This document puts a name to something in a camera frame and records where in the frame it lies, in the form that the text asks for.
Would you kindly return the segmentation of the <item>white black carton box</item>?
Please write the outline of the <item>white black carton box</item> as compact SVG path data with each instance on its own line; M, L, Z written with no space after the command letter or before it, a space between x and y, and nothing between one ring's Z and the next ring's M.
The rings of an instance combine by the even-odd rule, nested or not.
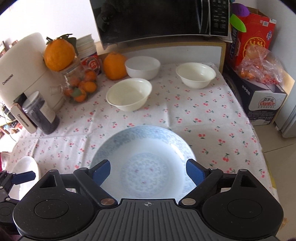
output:
M287 72L279 85L244 80L226 64L222 75L253 126L273 123L295 84Z

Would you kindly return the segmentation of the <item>jar of dark contents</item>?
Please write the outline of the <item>jar of dark contents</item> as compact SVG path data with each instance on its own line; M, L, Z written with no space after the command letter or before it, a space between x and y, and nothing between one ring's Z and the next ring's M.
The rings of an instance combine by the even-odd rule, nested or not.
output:
M22 105L23 111L44 134L53 133L60 120L39 91L32 93Z

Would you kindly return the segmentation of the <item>large cream bowl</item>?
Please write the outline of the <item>large cream bowl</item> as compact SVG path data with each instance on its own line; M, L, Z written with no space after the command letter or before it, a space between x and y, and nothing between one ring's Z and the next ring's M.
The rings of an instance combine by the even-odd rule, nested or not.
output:
M129 78L114 84L106 93L107 102L122 111L136 111L144 106L152 84L142 78Z

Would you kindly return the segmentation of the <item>white bowl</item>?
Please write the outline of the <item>white bowl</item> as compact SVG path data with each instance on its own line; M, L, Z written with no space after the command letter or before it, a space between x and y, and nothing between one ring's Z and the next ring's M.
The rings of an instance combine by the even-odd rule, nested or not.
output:
M137 56L126 60L126 72L131 78L152 80L160 70L161 63L158 59L149 56Z

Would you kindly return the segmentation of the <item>cream Changhong air fryer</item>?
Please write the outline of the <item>cream Changhong air fryer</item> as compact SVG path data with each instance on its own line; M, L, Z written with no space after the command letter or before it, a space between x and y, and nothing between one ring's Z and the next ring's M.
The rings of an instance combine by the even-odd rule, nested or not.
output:
M1 57L1 101L29 132L37 128L22 105L38 91L48 106L58 111L65 102L61 90L63 78L44 63L45 41L40 33L24 37Z

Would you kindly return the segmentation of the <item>black microwave oven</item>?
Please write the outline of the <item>black microwave oven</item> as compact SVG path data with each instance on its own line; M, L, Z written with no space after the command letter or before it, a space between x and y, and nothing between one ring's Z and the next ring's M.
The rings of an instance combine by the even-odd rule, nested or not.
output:
M226 37L230 2L209 0L92 0L104 45L163 36Z

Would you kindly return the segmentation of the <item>wooden microwave stand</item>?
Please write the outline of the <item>wooden microwave stand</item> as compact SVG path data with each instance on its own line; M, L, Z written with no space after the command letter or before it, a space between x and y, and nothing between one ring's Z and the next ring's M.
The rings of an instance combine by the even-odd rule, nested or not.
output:
M111 52L118 52L127 58L150 56L161 64L200 62L213 63L223 71L226 43L217 37L169 36L147 38L103 47L96 42L98 56L103 60Z

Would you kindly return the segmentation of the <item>grey refrigerator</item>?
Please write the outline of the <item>grey refrigerator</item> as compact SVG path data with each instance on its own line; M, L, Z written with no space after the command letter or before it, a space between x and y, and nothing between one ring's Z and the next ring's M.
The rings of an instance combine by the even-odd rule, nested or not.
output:
M295 79L295 1L271 1L270 13L277 20L273 51L289 77ZM295 84L291 87L276 124L284 138L295 137Z

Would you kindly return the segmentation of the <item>white plate with swirl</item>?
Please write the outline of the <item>white plate with swirl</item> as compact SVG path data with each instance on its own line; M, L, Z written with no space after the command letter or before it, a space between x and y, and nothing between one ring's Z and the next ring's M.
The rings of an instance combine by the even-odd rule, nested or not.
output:
M20 159L12 173L12 188L9 196L15 200L21 200L41 178L37 162L29 156Z

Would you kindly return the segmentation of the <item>red cardboard box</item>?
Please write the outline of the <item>red cardboard box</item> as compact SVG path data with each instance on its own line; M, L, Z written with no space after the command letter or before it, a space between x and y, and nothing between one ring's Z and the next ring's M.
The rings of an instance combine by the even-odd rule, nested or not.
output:
M239 16L246 32L232 28L232 43L227 47L227 64L235 69L246 55L249 45L260 45L266 49L272 41L276 20L262 14L250 13L248 16Z

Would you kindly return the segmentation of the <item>blue patterned plate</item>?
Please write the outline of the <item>blue patterned plate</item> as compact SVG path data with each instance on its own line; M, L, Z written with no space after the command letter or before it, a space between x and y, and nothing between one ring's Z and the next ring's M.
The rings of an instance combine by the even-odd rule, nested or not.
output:
M90 166L110 161L110 174L101 186L117 201L179 201L196 186L186 172L187 160L194 158L191 147L176 133L159 126L135 126L106 140Z

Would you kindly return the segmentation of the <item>large orange on jar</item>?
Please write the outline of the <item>large orange on jar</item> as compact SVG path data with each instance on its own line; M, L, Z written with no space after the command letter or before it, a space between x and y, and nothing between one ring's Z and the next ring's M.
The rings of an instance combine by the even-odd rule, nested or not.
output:
M43 57L46 66L55 72L68 67L77 55L76 38L65 34L56 39L46 37L46 49Z

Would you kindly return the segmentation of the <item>small cream bowl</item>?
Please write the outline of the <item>small cream bowl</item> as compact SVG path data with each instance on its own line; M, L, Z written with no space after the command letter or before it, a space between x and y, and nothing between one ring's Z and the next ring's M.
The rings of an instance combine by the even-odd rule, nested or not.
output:
M176 68L176 73L182 83L189 88L203 89L216 77L213 68L202 63L184 63Z

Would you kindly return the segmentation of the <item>stack of paper cups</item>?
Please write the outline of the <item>stack of paper cups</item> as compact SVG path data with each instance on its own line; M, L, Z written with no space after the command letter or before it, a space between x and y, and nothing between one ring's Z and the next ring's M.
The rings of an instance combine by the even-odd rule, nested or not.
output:
M97 75L100 75L101 64L92 35L89 34L77 39L76 48L82 65L91 68Z

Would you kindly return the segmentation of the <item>glass jar of tangerines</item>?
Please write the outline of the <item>glass jar of tangerines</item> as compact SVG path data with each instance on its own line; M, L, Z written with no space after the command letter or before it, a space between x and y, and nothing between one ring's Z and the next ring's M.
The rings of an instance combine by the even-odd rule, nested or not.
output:
M61 77L59 91L71 103L83 103L99 90L96 72L75 57L63 70L52 70Z

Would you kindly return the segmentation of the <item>plastic bag of fruit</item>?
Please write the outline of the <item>plastic bag of fruit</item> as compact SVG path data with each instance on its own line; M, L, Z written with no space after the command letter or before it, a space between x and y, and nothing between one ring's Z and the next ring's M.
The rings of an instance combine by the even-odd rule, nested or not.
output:
M265 85L281 84L284 79L284 69L280 61L271 51L260 45L248 46L245 57L235 71L242 79Z

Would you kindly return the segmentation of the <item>large orange on table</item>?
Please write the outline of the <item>large orange on table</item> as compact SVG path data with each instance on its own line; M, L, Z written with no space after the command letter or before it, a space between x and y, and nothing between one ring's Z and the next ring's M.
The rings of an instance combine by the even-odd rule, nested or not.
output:
M103 61L104 73L110 80L120 80L127 76L127 71L125 67L126 56L111 52L109 53Z

